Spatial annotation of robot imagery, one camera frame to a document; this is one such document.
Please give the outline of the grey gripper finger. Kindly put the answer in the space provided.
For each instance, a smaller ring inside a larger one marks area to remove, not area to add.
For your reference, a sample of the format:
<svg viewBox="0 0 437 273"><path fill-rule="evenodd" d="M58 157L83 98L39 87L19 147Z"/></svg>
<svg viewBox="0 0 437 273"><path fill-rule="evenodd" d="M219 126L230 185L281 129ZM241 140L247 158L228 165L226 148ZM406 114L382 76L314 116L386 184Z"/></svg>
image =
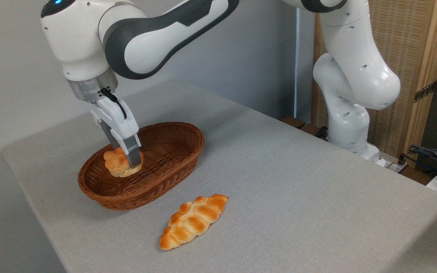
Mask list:
<svg viewBox="0 0 437 273"><path fill-rule="evenodd" d="M118 139L112 134L111 127L102 127L102 130L104 131L105 135L107 136L113 149L117 150L118 148L120 148L120 143L118 142Z"/></svg>
<svg viewBox="0 0 437 273"><path fill-rule="evenodd" d="M121 141L121 147L128 160L131 169L136 168L142 164L140 147L141 143L138 134L134 134L129 138Z"/></svg>

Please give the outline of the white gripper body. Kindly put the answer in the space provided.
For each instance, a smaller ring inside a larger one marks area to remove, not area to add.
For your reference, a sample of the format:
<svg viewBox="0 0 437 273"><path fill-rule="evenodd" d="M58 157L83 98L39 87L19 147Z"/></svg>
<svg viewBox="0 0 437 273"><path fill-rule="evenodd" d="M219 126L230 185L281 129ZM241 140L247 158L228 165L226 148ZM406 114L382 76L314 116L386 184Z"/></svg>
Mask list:
<svg viewBox="0 0 437 273"><path fill-rule="evenodd" d="M139 131L132 111L120 97L117 97L117 102L105 97L90 107L98 120L111 127L115 137L126 139Z"/></svg>

